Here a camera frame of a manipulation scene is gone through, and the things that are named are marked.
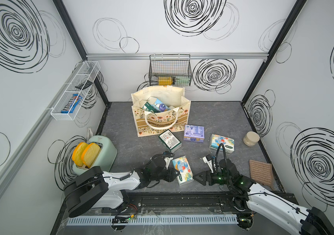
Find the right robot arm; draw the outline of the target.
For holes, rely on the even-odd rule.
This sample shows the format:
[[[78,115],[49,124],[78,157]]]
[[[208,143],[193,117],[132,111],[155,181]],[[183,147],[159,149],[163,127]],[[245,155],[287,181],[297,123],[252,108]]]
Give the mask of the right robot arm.
[[[253,211],[263,215],[291,235],[334,235],[334,226],[323,211],[294,204],[240,174],[229,159],[209,161],[211,169],[193,179],[203,186],[223,185],[233,196],[230,206],[238,212]]]

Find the purple tissue pack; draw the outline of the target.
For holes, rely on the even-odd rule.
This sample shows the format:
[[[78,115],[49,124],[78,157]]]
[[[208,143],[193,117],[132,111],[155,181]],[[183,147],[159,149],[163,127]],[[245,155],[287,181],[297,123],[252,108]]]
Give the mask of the purple tissue pack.
[[[203,143],[205,139],[204,126],[185,125],[184,141]]]

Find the blue tissue pack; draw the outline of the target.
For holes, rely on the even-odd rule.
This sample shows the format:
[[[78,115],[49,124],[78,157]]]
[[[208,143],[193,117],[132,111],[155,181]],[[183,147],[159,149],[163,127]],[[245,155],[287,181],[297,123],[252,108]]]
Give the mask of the blue tissue pack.
[[[159,112],[165,112],[165,111],[169,111],[170,108],[168,106],[166,106],[163,102],[161,102],[159,99],[156,99],[153,103],[153,105],[156,107],[156,109]]]

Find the green tissue pack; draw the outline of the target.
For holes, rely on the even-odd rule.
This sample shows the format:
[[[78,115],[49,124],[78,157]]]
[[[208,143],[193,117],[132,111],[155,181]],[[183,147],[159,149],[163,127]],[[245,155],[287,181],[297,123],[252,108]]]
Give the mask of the green tissue pack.
[[[166,147],[166,149],[172,153],[177,151],[182,146],[182,142],[178,140],[170,130],[166,130],[160,134],[158,139]]]
[[[157,108],[155,105],[150,104],[148,101],[143,100],[142,101],[142,107],[143,110],[152,112],[152,113],[160,113],[160,109]]]

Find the floral canvas tote bag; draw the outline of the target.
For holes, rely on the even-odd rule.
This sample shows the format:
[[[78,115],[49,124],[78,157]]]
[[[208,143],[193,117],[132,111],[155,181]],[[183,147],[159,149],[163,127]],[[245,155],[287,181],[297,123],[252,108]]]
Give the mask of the floral canvas tote bag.
[[[155,97],[170,108],[169,111],[152,113],[143,110],[142,101]],[[188,124],[191,101],[185,97],[185,89],[174,86],[151,86],[131,94],[132,112],[138,137],[159,135],[166,130],[184,131]]]

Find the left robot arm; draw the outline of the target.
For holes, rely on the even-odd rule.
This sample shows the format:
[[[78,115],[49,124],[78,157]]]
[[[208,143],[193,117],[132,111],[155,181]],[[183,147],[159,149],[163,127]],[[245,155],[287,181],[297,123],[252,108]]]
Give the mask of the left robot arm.
[[[155,181],[172,182],[181,173],[170,167],[171,155],[153,156],[148,163],[129,172],[111,173],[94,166],[67,183],[64,202],[70,218],[78,217],[92,208],[118,209],[125,204],[126,191],[150,188]]]

